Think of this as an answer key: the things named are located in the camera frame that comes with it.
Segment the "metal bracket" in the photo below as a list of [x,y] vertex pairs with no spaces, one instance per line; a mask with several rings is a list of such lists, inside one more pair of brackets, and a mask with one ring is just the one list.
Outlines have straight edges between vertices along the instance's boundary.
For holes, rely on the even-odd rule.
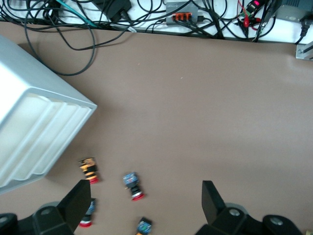
[[297,59],[313,61],[313,41],[306,45],[297,45]]

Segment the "gray electronic device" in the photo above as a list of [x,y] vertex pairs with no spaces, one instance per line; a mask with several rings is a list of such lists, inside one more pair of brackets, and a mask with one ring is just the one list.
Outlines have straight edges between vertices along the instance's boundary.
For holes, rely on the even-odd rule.
[[[166,14],[171,13],[175,10],[177,10],[179,7],[186,4],[186,1],[174,1],[174,2],[167,2],[166,3]],[[187,13],[190,12],[192,14],[191,21],[194,23],[198,22],[198,7],[195,6],[192,2],[185,7],[183,7],[181,10],[179,10],[176,13]],[[166,17],[166,24],[167,25],[177,25],[175,21],[172,19],[172,16]]]
[[266,21],[270,17],[300,22],[304,17],[313,15],[313,0],[275,0],[269,10]]

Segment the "beige tabletop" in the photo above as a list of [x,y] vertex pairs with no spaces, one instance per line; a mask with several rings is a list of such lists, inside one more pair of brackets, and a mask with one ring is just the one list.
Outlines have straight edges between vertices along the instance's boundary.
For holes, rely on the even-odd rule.
[[[28,50],[23,28],[0,23],[0,34]],[[102,42],[118,32],[95,34]],[[57,33],[29,35],[59,71],[90,56]],[[91,44],[87,30],[65,36]],[[151,235],[193,235],[205,223],[202,180],[258,220],[279,214],[313,228],[313,63],[294,54],[288,44],[125,33],[85,73],[65,77],[98,108],[44,179],[0,195],[0,212],[24,218],[61,200],[84,177],[78,161],[95,157],[94,224],[77,235],[134,235],[142,216]],[[138,202],[122,182],[131,171],[146,193]]]

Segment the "teal cable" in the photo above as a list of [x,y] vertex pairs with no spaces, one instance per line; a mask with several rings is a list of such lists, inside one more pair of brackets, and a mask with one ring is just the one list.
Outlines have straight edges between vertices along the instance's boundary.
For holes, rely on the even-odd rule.
[[61,4],[62,6],[66,7],[68,10],[72,11],[73,13],[75,13],[76,15],[78,15],[82,20],[84,20],[86,23],[90,24],[91,26],[97,28],[98,26],[96,26],[93,22],[89,21],[88,19],[86,19],[85,17],[83,17],[81,14],[79,14],[77,11],[75,11],[73,8],[71,8],[69,5],[67,5],[65,2],[63,2],[62,0],[56,0],[59,4]]

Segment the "white surface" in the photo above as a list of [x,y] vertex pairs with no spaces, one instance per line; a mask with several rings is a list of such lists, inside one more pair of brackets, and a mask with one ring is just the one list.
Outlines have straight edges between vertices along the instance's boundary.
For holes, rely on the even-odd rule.
[[[14,6],[17,8],[23,8],[23,5],[21,2],[22,2],[21,0],[11,0],[10,1],[11,6]],[[232,18],[237,14],[236,13],[237,1],[236,0],[227,0],[227,2],[228,2],[228,8],[227,8],[227,12],[226,12],[224,17],[225,18]],[[80,13],[80,10],[79,10],[79,8],[75,2],[73,2],[72,0],[65,0],[65,3],[67,3],[73,9],[75,9],[77,12]],[[128,11],[128,14],[132,20],[135,20],[135,19],[139,18],[140,16],[146,14],[138,6],[137,0],[131,0],[131,3],[132,3],[132,8]],[[160,0],[153,0],[153,3],[154,3],[153,9],[155,9],[157,6],[159,6]],[[140,0],[140,4],[144,8],[150,9],[150,1],[149,0]],[[214,0],[215,11],[217,13],[221,14],[224,11],[224,4],[225,4],[224,0]],[[82,3],[82,6],[85,9],[85,12],[87,13],[88,17],[91,20],[93,20],[93,21],[99,20],[100,12],[99,12],[98,8],[95,7],[91,2]],[[165,10],[165,5],[162,5],[162,7],[159,10]],[[16,12],[16,14],[22,15],[23,12]],[[164,14],[165,13],[152,14],[149,16],[149,19],[160,17]],[[75,24],[77,24],[77,23],[82,24],[83,23],[78,17],[76,17],[75,15],[73,15],[69,12],[63,12],[63,13],[60,13],[60,15],[62,16],[61,18],[67,23],[75,23]],[[209,18],[208,13],[203,12],[201,10],[199,10],[199,15],[204,15],[205,17]],[[258,13],[259,17],[261,17],[261,15],[262,15],[262,10],[260,10],[260,12]],[[103,21],[107,20],[104,15],[102,16],[102,20]],[[153,22],[156,22],[156,21],[144,22],[144,23],[141,23],[141,24],[135,26],[134,28],[145,30]],[[270,20],[270,22],[268,23],[268,25],[264,29],[263,33],[267,32],[267,30],[271,27],[271,23],[272,23],[272,19]],[[240,37],[244,37],[242,31],[239,29],[238,26],[231,24],[229,26],[229,28],[236,35],[238,35]],[[302,40],[301,43],[307,44],[313,40],[313,29],[312,28],[313,27],[311,27],[309,29],[307,36]],[[184,32],[188,32],[189,29],[184,28],[182,26],[167,26],[166,23],[162,23],[162,24],[157,25],[155,27],[155,31],[184,33]],[[216,33],[216,29],[214,27],[210,27],[206,31],[209,33],[212,33],[212,34]],[[225,37],[230,37],[230,38],[234,37],[227,29],[225,29],[223,32],[224,32]],[[287,21],[283,21],[283,20],[276,20],[275,27],[271,31],[271,33],[269,33],[265,37],[262,37],[260,40],[261,41],[264,40],[264,41],[294,43],[299,39],[300,32],[301,32],[301,24],[300,23],[293,23],[293,22],[287,22]],[[250,30],[249,36],[254,37],[255,31]]]
[[96,105],[2,36],[0,83],[3,193],[47,174]]

